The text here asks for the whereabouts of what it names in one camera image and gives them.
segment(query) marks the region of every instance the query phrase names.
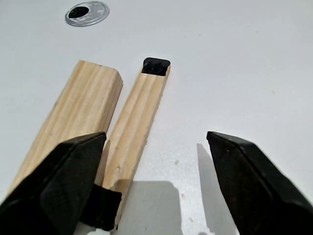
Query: metal grommet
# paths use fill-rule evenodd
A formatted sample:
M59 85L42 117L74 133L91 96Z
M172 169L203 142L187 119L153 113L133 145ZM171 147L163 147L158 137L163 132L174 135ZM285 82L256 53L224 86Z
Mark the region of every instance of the metal grommet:
M109 7L103 2L87 1L73 6L65 14L65 21L71 26L89 26L104 20L109 12Z

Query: black tip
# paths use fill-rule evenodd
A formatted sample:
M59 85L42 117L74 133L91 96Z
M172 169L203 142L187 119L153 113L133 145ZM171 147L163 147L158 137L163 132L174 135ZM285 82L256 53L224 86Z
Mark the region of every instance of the black tip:
M168 60L148 57L143 61L143 68L141 72L158 76L165 76L170 64L171 62Z

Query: round hole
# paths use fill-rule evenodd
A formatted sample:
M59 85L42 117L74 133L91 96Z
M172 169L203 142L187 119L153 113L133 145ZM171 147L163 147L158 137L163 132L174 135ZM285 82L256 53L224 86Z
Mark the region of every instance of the round hole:
M68 17L69 18L79 18L86 15L89 12L88 7L85 6L77 6L73 10L70 11Z

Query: pine wood strip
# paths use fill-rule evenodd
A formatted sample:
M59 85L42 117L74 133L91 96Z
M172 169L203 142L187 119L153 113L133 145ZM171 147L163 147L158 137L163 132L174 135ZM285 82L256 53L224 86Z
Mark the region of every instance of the pine wood strip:
M146 145L167 81L165 76L140 73L104 149L107 168L102 187L122 193L115 228L125 206L134 174Z
M11 192L60 142L107 132L123 81L117 70L79 61L18 171Z

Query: white table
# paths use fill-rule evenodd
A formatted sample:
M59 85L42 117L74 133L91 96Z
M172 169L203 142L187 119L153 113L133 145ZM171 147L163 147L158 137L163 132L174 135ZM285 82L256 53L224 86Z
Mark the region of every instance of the white table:
M236 234L208 130L257 143L313 202L310 1L106 0L83 28L64 21L79 0L0 2L0 199L79 59L124 80L112 128L152 56L172 72L117 234Z

